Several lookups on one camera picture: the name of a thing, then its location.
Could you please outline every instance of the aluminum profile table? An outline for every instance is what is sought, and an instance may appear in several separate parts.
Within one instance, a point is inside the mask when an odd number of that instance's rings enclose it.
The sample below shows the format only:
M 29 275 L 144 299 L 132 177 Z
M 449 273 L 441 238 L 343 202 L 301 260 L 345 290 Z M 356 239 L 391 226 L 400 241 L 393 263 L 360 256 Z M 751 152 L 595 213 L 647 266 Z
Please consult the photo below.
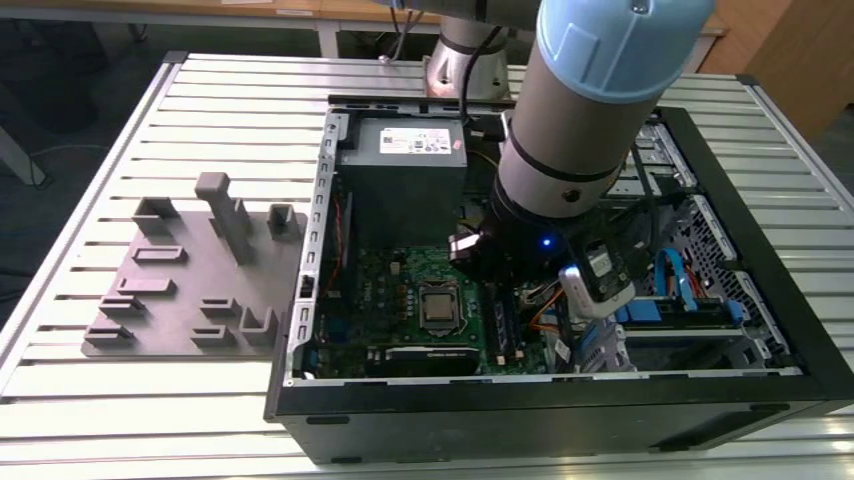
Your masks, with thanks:
M 315 466 L 281 426 L 261 420 L 268 362 L 85 358 L 82 332 L 136 232 L 138 198 L 169 196 L 178 208 L 203 209 L 196 175 L 223 171 L 248 209 L 284 201 L 307 212 L 327 95 L 421 93 L 420 63 L 166 58 L 0 336 L 0 478 L 854 475 L 854 408 L 786 422 L 707 452 Z M 512 68 L 513 91 L 523 75 Z M 662 104 L 691 112 L 851 362 L 850 195 L 759 88 L 734 77 L 687 75 Z

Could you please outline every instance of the robotic arm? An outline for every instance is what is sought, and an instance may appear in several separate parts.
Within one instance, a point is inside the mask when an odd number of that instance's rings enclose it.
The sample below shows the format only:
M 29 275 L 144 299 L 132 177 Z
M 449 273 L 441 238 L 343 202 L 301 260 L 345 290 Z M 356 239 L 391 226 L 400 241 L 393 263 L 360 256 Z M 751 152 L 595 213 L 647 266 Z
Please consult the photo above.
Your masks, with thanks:
M 443 22 L 440 44 L 451 47 L 459 42 L 445 42 L 448 36 L 469 44 L 483 41 L 491 28 L 477 22 L 535 27 L 489 211 L 477 238 L 452 239 L 451 259 L 475 277 L 495 277 L 484 264 L 543 265 L 560 243 L 555 232 L 564 236 L 567 231 L 596 231 L 596 221 L 585 213 L 612 185 L 638 131 L 682 72 L 714 0 L 381 3 L 460 17 L 448 25 Z M 583 252 L 592 237 L 583 233 L 580 238 Z M 616 264 L 613 272 L 613 279 L 596 279 L 593 304 L 634 295 Z M 591 277 L 589 271 L 561 269 L 564 290 L 575 288 L 569 285 L 573 274 Z M 575 280 L 579 285 L 587 283 Z

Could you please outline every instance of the wire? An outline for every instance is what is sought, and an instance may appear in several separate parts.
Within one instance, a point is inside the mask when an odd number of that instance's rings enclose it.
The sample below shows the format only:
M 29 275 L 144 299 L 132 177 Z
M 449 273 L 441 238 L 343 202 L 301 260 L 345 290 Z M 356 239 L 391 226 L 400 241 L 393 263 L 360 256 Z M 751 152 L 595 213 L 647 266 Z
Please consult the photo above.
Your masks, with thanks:
M 476 157 L 480 157 L 484 161 L 489 162 L 489 165 L 492 165 L 497 169 L 497 162 L 492 160 L 485 153 L 479 152 L 476 150 L 465 150 L 465 153 Z
M 473 227 L 473 225 L 468 222 L 456 222 L 456 224 L 463 227 L 468 233 L 477 233 L 477 229 Z
M 400 27 L 397 26 L 397 14 L 395 13 L 395 8 L 388 7 L 388 11 L 391 12 L 391 24 L 395 26 L 395 33 L 400 35 Z
M 531 322 L 528 323 L 528 328 L 531 328 L 532 330 L 547 330 L 549 332 L 557 333 L 556 327 L 551 327 L 548 325 L 540 325 L 539 324 L 539 319 L 543 316 L 543 313 L 545 313 L 545 310 L 548 310 L 548 307 L 551 307 L 551 305 L 557 301 L 557 299 L 560 298 L 561 295 L 563 295 L 563 289 L 560 289 L 560 290 L 557 290 L 555 292 L 555 294 L 551 296 L 551 298 L 545 302 L 545 305 L 543 305 L 543 308 L 540 308 L 539 312 L 536 312 L 536 315 L 533 315 L 533 317 L 531 317 Z
M 335 261 L 335 269 L 332 269 L 332 275 L 329 275 L 329 281 L 325 284 L 325 288 L 323 289 L 321 297 L 325 297 L 327 293 L 329 293 L 329 289 L 332 288 L 332 284 L 335 283 L 335 279 L 337 278 L 337 272 L 341 269 L 341 259 L 344 257 L 344 239 L 341 236 L 341 206 L 337 203 L 337 198 L 333 200 L 335 203 L 335 244 L 337 245 L 337 260 Z
M 0 267 L 0 275 L 6 277 L 32 278 L 34 276 L 34 273 L 26 272 L 24 270 L 17 270 L 14 268 Z
M 528 292 L 528 294 L 524 296 L 525 300 L 529 300 L 531 298 L 539 297 L 543 293 L 545 293 L 551 288 L 557 286 L 557 283 L 560 283 L 560 280 L 555 280 L 551 283 L 544 283 L 541 284 L 539 287 L 536 287 L 533 290 L 531 290 Z
M 16 288 L 14 290 L 9 290 L 8 292 L 0 293 L 0 303 L 17 300 L 25 291 L 26 291 L 26 288 Z
M 68 148 L 78 148 L 78 149 L 93 149 L 93 150 L 104 150 L 109 151 L 109 147 L 104 147 L 102 145 L 57 145 L 50 148 L 45 148 L 44 150 L 38 150 L 36 153 L 30 153 L 30 157 L 40 157 L 41 155 L 54 152 L 57 150 L 65 150 Z
M 646 203 L 650 213 L 650 251 L 658 251 L 658 207 L 655 203 L 655 195 L 652 194 L 652 187 L 650 186 L 650 179 L 646 177 L 646 167 L 640 160 L 640 152 L 638 151 L 638 144 L 631 143 L 631 158 L 638 170 L 638 177 L 640 177 L 640 186 L 643 187 L 643 196 L 646 197 Z
M 465 64 L 465 71 L 463 72 L 463 85 L 460 87 L 459 93 L 459 118 L 463 120 L 463 124 L 468 123 L 468 82 L 471 81 L 471 72 L 475 70 L 475 63 L 477 62 L 477 58 L 483 55 L 483 51 L 497 37 L 497 34 L 501 31 L 501 27 L 495 27 L 489 34 L 487 35 L 483 43 L 477 45 L 475 53 L 471 54 L 471 58 L 468 59 L 468 63 Z
M 405 24 L 403 26 L 403 31 L 400 31 L 400 34 L 397 35 L 395 42 L 391 44 L 391 48 L 395 49 L 395 54 L 388 59 L 388 63 L 396 62 L 397 59 L 400 58 L 400 53 L 403 52 L 403 42 L 405 42 L 405 36 L 408 35 L 412 28 L 415 28 L 415 25 L 417 25 L 417 22 L 421 21 L 423 16 L 424 16 L 424 12 L 423 11 L 417 12 L 417 16 L 415 17 L 415 20 L 412 20 L 412 11 L 409 10 L 409 13 L 407 14 L 407 17 L 405 17 Z
M 98 149 L 98 150 L 105 150 L 109 151 L 109 148 L 101 146 L 101 145 L 57 145 L 54 147 L 50 148 L 45 148 L 44 150 L 40 150 L 34 153 L 28 154 L 29 156 L 29 185 L 32 186 L 32 188 L 37 191 L 42 191 L 45 190 L 50 184 L 53 183 L 53 179 L 50 178 L 50 176 L 46 174 L 46 172 L 44 172 L 44 178 L 41 179 L 41 182 L 36 182 L 36 163 L 33 162 L 33 158 L 40 157 L 41 155 L 45 155 L 48 153 L 56 152 L 57 150 L 65 150 L 69 148 L 76 148 L 76 149 Z
M 703 288 L 703 284 L 696 278 L 696 274 L 694 273 L 694 270 L 691 270 L 690 268 L 686 268 L 686 272 L 688 275 L 688 282 L 691 283 L 691 290 L 694 291 L 694 296 L 699 298 L 708 298 L 708 295 L 706 295 L 706 289 Z

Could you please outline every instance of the motherboard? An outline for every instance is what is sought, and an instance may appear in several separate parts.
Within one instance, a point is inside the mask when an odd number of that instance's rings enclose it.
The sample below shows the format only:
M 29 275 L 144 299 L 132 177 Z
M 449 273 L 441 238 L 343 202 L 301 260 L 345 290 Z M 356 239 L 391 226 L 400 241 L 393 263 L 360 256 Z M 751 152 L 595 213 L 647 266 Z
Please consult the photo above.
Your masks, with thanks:
M 324 377 L 385 375 L 517 375 L 545 372 L 541 342 L 525 341 L 517 321 L 495 316 L 495 293 L 471 282 L 447 261 L 447 247 L 360 250 L 355 261 L 352 303 L 324 316 L 317 354 Z M 521 289 L 504 300 L 516 315 Z M 504 342 L 508 355 L 497 344 Z M 388 358 L 392 365 L 371 359 Z M 431 361 L 417 374 L 407 359 Z

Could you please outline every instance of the black wire bundle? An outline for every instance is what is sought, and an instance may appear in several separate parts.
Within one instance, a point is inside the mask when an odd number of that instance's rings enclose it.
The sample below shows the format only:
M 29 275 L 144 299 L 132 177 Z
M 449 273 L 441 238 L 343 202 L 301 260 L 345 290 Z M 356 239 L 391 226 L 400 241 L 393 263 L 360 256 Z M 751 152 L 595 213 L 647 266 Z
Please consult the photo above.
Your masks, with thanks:
M 477 45 L 475 52 L 471 54 L 471 58 L 468 59 L 468 63 L 465 64 L 465 71 L 463 73 L 463 84 L 460 86 L 459 92 L 459 117 L 463 120 L 463 124 L 468 122 L 468 82 L 471 81 L 471 72 L 475 70 L 475 63 L 477 63 L 477 58 L 483 55 L 483 51 L 487 49 L 495 37 L 501 31 L 501 27 L 495 27 L 489 34 L 487 35 L 483 43 Z

